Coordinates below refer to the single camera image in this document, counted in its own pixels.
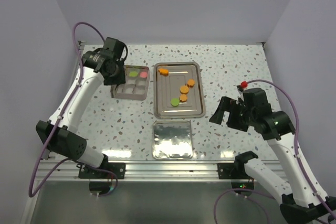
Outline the pink round cookie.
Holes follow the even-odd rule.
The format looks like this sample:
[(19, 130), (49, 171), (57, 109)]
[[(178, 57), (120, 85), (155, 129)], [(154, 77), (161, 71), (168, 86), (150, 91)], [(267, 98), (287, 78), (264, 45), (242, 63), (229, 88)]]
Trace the pink round cookie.
[(147, 76), (148, 76), (148, 73), (145, 72), (145, 71), (142, 71), (142, 72), (140, 72), (139, 76), (140, 76), (140, 78), (145, 78), (146, 79)]

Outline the orange flower cookie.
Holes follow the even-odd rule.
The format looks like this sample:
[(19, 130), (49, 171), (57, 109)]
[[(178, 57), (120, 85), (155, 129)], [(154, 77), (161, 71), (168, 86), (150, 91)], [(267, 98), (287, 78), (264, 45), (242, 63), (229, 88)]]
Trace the orange flower cookie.
[(187, 81), (187, 86), (190, 87), (190, 88), (194, 87), (195, 84), (196, 84), (196, 82), (195, 82), (195, 80), (193, 80), (193, 79), (189, 79), (189, 80)]

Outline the steel slotted tongs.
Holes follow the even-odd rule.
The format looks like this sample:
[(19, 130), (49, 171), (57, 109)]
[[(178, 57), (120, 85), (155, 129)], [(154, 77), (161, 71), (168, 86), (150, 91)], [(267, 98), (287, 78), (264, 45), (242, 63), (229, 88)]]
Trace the steel slotted tongs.
[(118, 85), (111, 86), (111, 97), (112, 98), (117, 98), (117, 90), (118, 90)]

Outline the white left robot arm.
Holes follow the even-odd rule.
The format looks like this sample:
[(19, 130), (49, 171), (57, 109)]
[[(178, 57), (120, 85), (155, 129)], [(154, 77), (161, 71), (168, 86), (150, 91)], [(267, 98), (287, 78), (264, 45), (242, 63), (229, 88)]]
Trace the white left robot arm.
[(57, 111), (48, 121), (39, 121), (36, 131), (46, 149), (91, 166), (97, 178), (109, 172), (104, 154), (88, 146), (87, 140), (77, 135), (82, 115), (95, 91), (101, 86), (125, 83), (124, 62), (128, 55), (125, 43), (106, 38), (103, 47), (87, 51), (81, 58), (74, 82)]

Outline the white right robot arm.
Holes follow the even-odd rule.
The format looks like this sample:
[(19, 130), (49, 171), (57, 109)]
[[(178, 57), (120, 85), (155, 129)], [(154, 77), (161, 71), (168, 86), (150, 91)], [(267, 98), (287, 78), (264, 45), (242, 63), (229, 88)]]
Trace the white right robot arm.
[(309, 223), (334, 211), (335, 197), (327, 194), (312, 173), (289, 116), (272, 110), (263, 89), (237, 89), (240, 97), (222, 97), (209, 121), (221, 124), (228, 112), (229, 128), (246, 132), (253, 127), (276, 154), (287, 179), (281, 179), (252, 151), (235, 157), (230, 177), (258, 181), (277, 201), (287, 223)]

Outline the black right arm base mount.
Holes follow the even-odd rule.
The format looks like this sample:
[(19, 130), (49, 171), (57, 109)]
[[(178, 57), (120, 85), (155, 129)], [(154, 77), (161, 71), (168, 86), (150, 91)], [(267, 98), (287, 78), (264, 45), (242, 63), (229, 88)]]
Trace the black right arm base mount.
[(217, 174), (219, 179), (248, 179), (247, 175), (239, 172), (234, 163), (217, 163)]

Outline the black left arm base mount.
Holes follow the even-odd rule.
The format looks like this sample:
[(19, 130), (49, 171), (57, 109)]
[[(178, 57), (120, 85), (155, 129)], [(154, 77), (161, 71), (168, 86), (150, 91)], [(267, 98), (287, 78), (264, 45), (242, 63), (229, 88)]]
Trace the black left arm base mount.
[(80, 179), (124, 179), (125, 163), (106, 163), (102, 167), (92, 168), (84, 164), (77, 164)]

